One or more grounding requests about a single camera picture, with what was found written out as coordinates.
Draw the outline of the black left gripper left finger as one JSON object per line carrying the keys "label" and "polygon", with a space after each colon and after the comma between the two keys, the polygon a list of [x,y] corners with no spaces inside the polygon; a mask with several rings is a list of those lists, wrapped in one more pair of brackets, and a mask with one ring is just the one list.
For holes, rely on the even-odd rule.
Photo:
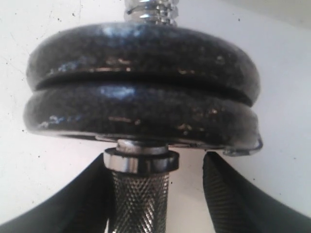
{"label": "black left gripper left finger", "polygon": [[103,233],[111,211],[112,177],[99,155],[66,187],[2,224],[2,233]]}

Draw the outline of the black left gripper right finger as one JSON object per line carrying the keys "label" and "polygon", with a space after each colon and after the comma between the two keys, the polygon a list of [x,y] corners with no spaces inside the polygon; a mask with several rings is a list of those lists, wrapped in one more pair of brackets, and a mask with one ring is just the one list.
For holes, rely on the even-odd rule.
{"label": "black left gripper right finger", "polygon": [[217,233],[309,233],[311,219],[272,198],[218,153],[203,160],[203,189]]}

